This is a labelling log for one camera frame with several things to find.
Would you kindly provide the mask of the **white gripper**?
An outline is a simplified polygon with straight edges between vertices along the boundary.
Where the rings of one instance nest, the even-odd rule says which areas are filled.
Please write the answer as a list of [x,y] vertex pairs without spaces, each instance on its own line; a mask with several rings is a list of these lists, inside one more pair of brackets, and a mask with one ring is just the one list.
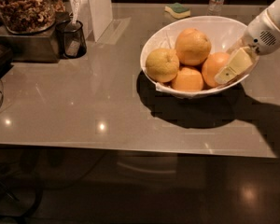
[[215,75],[215,82],[223,85],[245,73],[255,64],[255,53],[267,55],[280,49],[280,10],[267,8],[245,29],[243,38],[234,42],[226,52],[227,63]]

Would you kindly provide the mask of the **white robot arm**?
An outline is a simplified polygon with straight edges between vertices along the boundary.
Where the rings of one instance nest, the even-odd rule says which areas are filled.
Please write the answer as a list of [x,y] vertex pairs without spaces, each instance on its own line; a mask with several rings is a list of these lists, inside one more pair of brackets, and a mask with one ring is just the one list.
[[280,0],[275,0],[248,24],[241,38],[228,50],[230,58],[215,75],[224,85],[248,74],[259,56],[280,49]]

